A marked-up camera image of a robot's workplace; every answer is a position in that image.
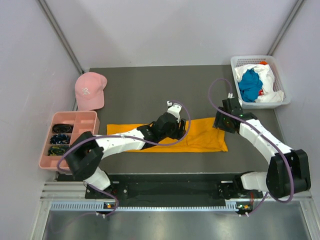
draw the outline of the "white ventilation strip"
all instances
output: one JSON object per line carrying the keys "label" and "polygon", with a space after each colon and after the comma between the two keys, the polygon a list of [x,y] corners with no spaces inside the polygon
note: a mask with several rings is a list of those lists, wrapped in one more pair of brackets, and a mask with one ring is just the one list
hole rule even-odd
{"label": "white ventilation strip", "polygon": [[[110,211],[104,209],[103,202],[56,201],[51,204],[51,211]],[[117,212],[235,212],[238,211],[235,201],[227,201],[225,206],[179,206],[179,207],[149,207],[120,206]]]}

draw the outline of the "white laundry basket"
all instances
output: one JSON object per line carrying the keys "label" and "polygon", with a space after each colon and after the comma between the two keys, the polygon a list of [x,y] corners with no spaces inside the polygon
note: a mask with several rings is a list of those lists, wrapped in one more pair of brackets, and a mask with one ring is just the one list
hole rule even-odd
{"label": "white laundry basket", "polygon": [[[284,93],[282,102],[245,102],[241,97],[235,68],[240,67],[242,65],[247,65],[247,64],[259,64],[262,61],[265,61],[270,65],[271,70],[274,74],[273,90],[274,91],[282,90]],[[279,69],[279,65],[277,64],[277,61],[273,56],[267,56],[267,55],[234,56],[231,58],[231,67],[232,67],[232,73],[233,73],[233,78],[235,82],[236,92],[238,94],[239,99],[242,100],[242,108],[274,109],[280,105],[286,105],[290,103],[291,98],[289,96],[289,93],[286,87],[284,86],[284,83],[281,82],[283,79],[282,72]]]}

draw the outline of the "cap logo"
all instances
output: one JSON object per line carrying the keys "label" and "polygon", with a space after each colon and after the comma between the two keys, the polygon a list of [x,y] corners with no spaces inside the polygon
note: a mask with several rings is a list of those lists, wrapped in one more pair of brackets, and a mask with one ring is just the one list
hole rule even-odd
{"label": "cap logo", "polygon": [[83,93],[83,95],[88,95],[88,94],[90,94],[90,92],[89,92],[89,89],[88,88],[82,88],[82,93]]}

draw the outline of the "blue cloth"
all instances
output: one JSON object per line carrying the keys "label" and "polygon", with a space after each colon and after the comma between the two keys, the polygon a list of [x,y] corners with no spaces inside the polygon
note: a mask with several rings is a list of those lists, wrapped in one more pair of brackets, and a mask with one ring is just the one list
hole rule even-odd
{"label": "blue cloth", "polygon": [[253,103],[259,95],[262,88],[262,81],[258,73],[253,69],[249,69],[243,74],[241,82],[239,82],[239,89],[243,101]]}

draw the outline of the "white cloth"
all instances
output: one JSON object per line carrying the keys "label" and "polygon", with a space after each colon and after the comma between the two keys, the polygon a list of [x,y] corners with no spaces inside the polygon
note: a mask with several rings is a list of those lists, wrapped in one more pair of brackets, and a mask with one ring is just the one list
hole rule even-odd
{"label": "white cloth", "polygon": [[259,75],[264,93],[264,95],[258,96],[255,100],[256,103],[278,103],[284,100],[283,91],[274,92],[275,75],[269,64],[247,64],[236,67],[234,70],[238,83],[241,82],[242,76],[246,71],[250,69],[253,69]]}

